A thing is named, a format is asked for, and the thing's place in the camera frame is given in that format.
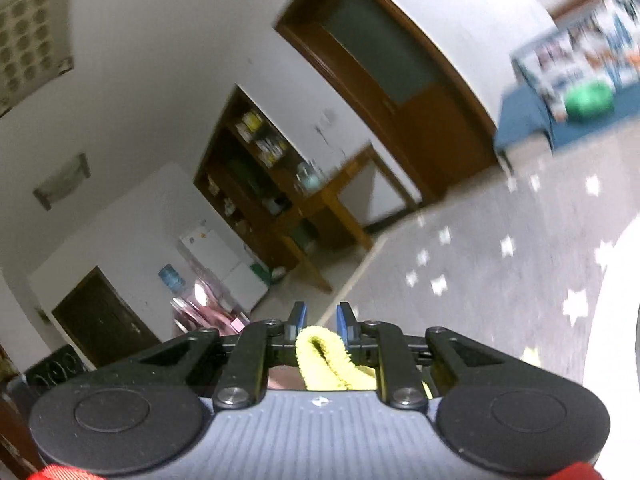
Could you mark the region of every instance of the red strap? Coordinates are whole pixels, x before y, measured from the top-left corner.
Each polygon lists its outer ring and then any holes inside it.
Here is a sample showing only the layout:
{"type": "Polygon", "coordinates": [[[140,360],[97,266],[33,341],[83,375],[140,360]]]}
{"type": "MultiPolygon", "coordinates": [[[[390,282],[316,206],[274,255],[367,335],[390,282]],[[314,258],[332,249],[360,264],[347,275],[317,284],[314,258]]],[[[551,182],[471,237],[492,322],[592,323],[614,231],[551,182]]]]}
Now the red strap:
{"type": "Polygon", "coordinates": [[[92,475],[82,469],[64,467],[61,465],[48,465],[42,471],[35,473],[28,480],[103,480],[99,476],[92,475]]]}
{"type": "MultiPolygon", "coordinates": [[[[50,465],[29,480],[103,480],[81,469],[59,465],[50,465]]],[[[603,480],[602,476],[589,464],[574,464],[548,478],[548,480],[603,480]]]]}
{"type": "Polygon", "coordinates": [[[547,480],[603,480],[593,466],[577,463],[550,476],[547,480]]]}

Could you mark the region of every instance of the white star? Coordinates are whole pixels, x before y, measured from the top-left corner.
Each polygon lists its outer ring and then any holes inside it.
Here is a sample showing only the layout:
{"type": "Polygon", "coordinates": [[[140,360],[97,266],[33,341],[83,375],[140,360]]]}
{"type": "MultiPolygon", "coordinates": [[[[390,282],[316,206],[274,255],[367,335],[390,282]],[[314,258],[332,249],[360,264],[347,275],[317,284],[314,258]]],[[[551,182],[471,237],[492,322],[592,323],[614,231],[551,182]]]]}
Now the white star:
{"type": "Polygon", "coordinates": [[[435,280],[431,280],[431,288],[436,296],[442,296],[442,293],[447,290],[447,280],[444,274],[437,277],[435,280]]]}
{"type": "Polygon", "coordinates": [[[510,176],[507,179],[507,188],[509,188],[509,193],[513,193],[518,189],[518,181],[512,176],[510,176]]]}
{"type": "Polygon", "coordinates": [[[406,281],[407,285],[409,285],[411,288],[414,288],[414,285],[418,283],[418,275],[415,273],[415,270],[412,270],[411,272],[408,272],[406,274],[404,280],[406,281]]]}
{"type": "Polygon", "coordinates": [[[418,267],[424,267],[429,261],[429,253],[427,252],[427,250],[421,250],[415,257],[415,261],[418,264],[418,267]]]}
{"type": "Polygon", "coordinates": [[[315,397],[312,401],[311,401],[314,405],[316,405],[318,408],[324,408],[326,405],[328,405],[331,401],[329,399],[327,399],[326,397],[323,396],[318,396],[315,397]]]}
{"type": "Polygon", "coordinates": [[[500,250],[502,251],[502,257],[513,256],[513,251],[516,250],[514,239],[507,235],[506,238],[500,240],[500,250]]]}
{"type": "Polygon", "coordinates": [[[562,302],[562,315],[569,316],[571,326],[575,325],[575,321],[579,317],[587,317],[589,315],[587,291],[583,289],[579,292],[574,292],[569,289],[566,300],[562,302]]]}
{"type": "Polygon", "coordinates": [[[529,179],[529,185],[531,186],[531,189],[533,190],[533,192],[537,193],[538,190],[540,189],[540,177],[537,176],[537,174],[531,175],[529,179]]]}
{"type": "Polygon", "coordinates": [[[584,185],[587,188],[587,194],[591,196],[598,196],[600,194],[600,179],[597,175],[591,175],[584,181],[584,185]]]}
{"type": "Polygon", "coordinates": [[[605,243],[604,240],[600,240],[600,247],[596,248],[593,251],[593,254],[596,258],[596,263],[600,266],[600,270],[604,272],[604,269],[609,265],[613,255],[613,244],[611,242],[605,243]]]}
{"type": "Polygon", "coordinates": [[[540,368],[542,366],[542,362],[540,362],[540,352],[538,348],[529,348],[528,346],[524,349],[522,353],[521,361],[524,361],[530,365],[537,366],[540,368]]]}
{"type": "Polygon", "coordinates": [[[441,245],[448,245],[451,243],[451,231],[449,231],[448,226],[442,231],[438,231],[438,238],[440,238],[441,245]]]}

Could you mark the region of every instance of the round black pad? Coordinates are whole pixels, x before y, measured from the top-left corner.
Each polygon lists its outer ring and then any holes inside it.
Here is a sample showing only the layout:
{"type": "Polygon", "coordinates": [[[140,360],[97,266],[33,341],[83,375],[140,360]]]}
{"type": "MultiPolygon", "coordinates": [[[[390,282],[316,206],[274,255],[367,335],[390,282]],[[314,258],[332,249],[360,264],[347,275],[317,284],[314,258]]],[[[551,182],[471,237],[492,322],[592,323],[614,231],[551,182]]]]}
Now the round black pad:
{"type": "Polygon", "coordinates": [[[462,458],[522,476],[549,476],[591,462],[609,435],[604,405],[571,383],[546,392],[456,386],[442,399],[436,423],[462,458]]]}
{"type": "Polygon", "coordinates": [[[48,462],[116,476],[174,457],[196,439],[205,418],[186,386],[71,382],[38,400],[30,429],[48,462]]]}
{"type": "Polygon", "coordinates": [[[78,402],[76,421],[88,430],[118,433],[146,419],[149,403],[131,390],[102,390],[78,402]]]}
{"type": "Polygon", "coordinates": [[[494,399],[495,420],[519,433],[540,433],[562,424],[566,409],[555,397],[539,392],[508,392],[494,399]]]}

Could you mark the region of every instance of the ceiling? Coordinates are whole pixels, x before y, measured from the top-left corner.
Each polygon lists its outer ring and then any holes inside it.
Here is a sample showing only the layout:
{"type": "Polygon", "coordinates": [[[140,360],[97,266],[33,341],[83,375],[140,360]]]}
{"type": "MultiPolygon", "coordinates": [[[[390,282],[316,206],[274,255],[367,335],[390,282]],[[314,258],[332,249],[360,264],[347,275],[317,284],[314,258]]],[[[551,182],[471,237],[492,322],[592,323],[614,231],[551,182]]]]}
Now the ceiling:
{"type": "Polygon", "coordinates": [[[0,120],[0,265],[33,270],[177,160],[193,173],[233,81],[251,0],[71,0],[76,67],[0,120]],[[78,152],[92,177],[49,212],[33,189],[78,152]]]}

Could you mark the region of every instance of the wooden table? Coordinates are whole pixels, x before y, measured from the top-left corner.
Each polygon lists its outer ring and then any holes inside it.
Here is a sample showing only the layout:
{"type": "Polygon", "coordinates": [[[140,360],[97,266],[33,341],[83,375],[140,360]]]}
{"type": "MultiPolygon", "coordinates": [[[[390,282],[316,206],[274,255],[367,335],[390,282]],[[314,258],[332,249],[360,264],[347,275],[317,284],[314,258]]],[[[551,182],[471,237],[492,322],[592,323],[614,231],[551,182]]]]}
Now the wooden table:
{"type": "Polygon", "coordinates": [[[303,219],[315,215],[324,208],[332,211],[335,217],[345,227],[345,229],[355,238],[357,243],[369,251],[373,247],[373,242],[369,234],[363,229],[358,221],[353,217],[350,211],[340,202],[338,196],[340,192],[370,163],[387,179],[389,184],[402,197],[407,207],[412,210],[418,209],[418,204],[404,188],[402,183],[393,174],[389,167],[378,155],[378,152],[371,144],[368,144],[350,158],[338,172],[324,184],[322,189],[312,193],[306,198],[297,201],[291,209],[279,215],[273,222],[271,228],[278,237],[283,241],[291,253],[298,261],[305,265],[313,274],[319,288],[327,292],[332,292],[333,288],[329,282],[322,276],[316,266],[309,260],[306,253],[295,243],[290,236],[290,231],[297,226],[303,219]]]}

